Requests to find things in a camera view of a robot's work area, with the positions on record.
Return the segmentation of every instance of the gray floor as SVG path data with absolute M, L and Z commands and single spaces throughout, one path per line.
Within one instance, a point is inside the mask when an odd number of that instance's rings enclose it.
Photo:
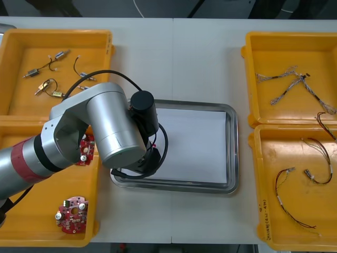
M 183 249 L 184 253 L 226 253 L 237 250 L 237 245 L 153 245 L 127 244 L 127 253 L 157 253 L 169 249 Z M 1 253 L 118 253 L 120 244 L 92 243 L 84 248 L 0 248 Z M 239 253 L 253 253 L 251 245 L 241 245 Z

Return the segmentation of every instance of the tray rim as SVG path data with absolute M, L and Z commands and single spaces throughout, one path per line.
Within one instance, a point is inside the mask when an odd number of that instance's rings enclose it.
M 6 45 L 9 43 L 9 37 L 12 34 L 60 34 L 60 35 L 70 35 L 70 34 L 105 34 L 107 37 L 107 42 L 105 48 L 108 49 L 107 54 L 105 54 L 103 65 L 104 69 L 110 69 L 112 56 L 115 53 L 115 47 L 113 43 L 113 34 L 107 29 L 9 29 L 4 33 L 1 46 L 0 46 L 0 59 L 2 59 Z M 102 82 L 108 82 L 110 75 L 102 74 Z M 35 116 L 35 115 L 0 115 L 0 121 L 48 121 L 49 115 L 47 116 Z
M 319 32 L 267 32 L 267 31 L 250 31 L 246 34 L 246 45 L 241 48 L 241 56 L 244 58 L 245 71 L 247 79 L 248 97 L 250 114 L 248 116 L 248 123 L 250 127 L 255 128 L 260 124 L 299 124 L 299 125 L 318 125 L 316 119 L 273 119 L 262 118 L 260 115 L 260 107 L 257 99 L 257 84 L 252 83 L 255 80 L 254 61 L 251 37 L 252 36 L 268 36 L 268 37 L 337 37 L 337 33 L 319 33 Z M 327 124 L 336 125 L 337 120 L 326 120 Z
M 230 158 L 230 170 L 227 173 L 229 182 L 222 183 L 203 183 L 203 182 L 188 182 L 177 180 L 129 180 L 122 179 L 111 175 L 112 181 L 119 187 L 126 188 L 142 188 L 142 189 L 156 189 L 156 190 L 171 190 L 171 191 L 187 191 L 187 192 L 201 192 L 201 193 L 233 193 L 239 186 L 239 141 L 237 133 L 237 115 L 236 111 L 227 104 L 217 103 L 203 103 L 203 102 L 189 102 L 177 100 L 155 100 L 156 108 L 158 109 L 177 109 L 177 110 L 198 110 L 198 111 L 224 111 L 226 112 L 226 126 L 230 128 L 227 131 L 229 142 L 227 143 L 227 154 Z M 173 186 L 162 185 L 162 182 L 171 181 Z
M 337 129 L 336 125 L 331 126 L 332 129 Z M 265 174 L 265 168 L 262 157 L 262 146 L 261 146 L 261 130 L 305 130 L 305 131 L 320 131 L 324 132 L 323 129 L 318 128 L 314 124 L 304 124 L 304 125 L 293 125 L 293 124 L 261 124 L 258 125 L 254 132 L 248 137 L 248 144 L 252 149 L 253 161 L 254 161 L 254 174 L 255 174 L 255 185 L 256 185 L 256 197 L 257 197 L 257 207 L 259 209 L 259 224 L 257 225 L 257 235 L 265 243 L 268 244 L 273 250 L 276 251 L 336 251 L 337 242 L 335 245 L 323 245 L 320 241 L 316 244 L 278 244 L 275 243 L 272 237 L 272 232 L 270 230 L 270 239 L 267 239 L 267 232 L 265 229 L 265 216 L 264 213 L 260 211 L 263 206 L 263 201 L 267 200 L 267 187 L 265 178 L 262 176 Z

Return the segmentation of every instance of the white table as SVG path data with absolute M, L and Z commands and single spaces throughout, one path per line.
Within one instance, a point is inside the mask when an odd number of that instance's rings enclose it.
M 101 171 L 93 242 L 261 244 L 248 126 L 245 35 L 252 30 L 337 32 L 337 21 L 1 17 L 18 28 L 109 29 L 112 69 L 157 99 L 226 103 L 239 117 L 240 186 L 230 196 L 119 188 Z M 128 97 L 135 89 L 115 76 Z

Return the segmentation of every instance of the robotic arm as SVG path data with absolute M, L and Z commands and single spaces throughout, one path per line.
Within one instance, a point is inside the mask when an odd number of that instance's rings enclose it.
M 16 204 L 9 197 L 80 160 L 79 144 L 89 125 L 106 168 L 126 168 L 141 174 L 135 178 L 145 178 L 157 171 L 167 153 L 166 145 L 161 157 L 148 140 L 159 128 L 166 141 L 167 135 L 147 91 L 136 92 L 129 106 L 119 85 L 97 84 L 53 107 L 49 118 L 41 134 L 0 150 L 0 227 Z M 132 178 L 117 170 L 112 174 Z

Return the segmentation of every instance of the red circuit board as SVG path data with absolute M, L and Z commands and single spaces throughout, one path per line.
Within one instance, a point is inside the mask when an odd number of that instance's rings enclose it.
M 85 134 L 80 142 L 81 158 L 85 156 L 85 161 L 80 160 L 76 165 L 86 166 L 94 159 L 95 138 L 93 135 Z
M 61 214 L 62 217 L 56 221 L 56 224 L 62 227 L 64 233 L 85 232 L 88 201 L 83 197 L 72 197 L 67 201 L 69 201 L 69 207 L 63 205 L 58 208 L 56 216 Z M 85 204 L 86 208 L 81 210 L 80 204 Z

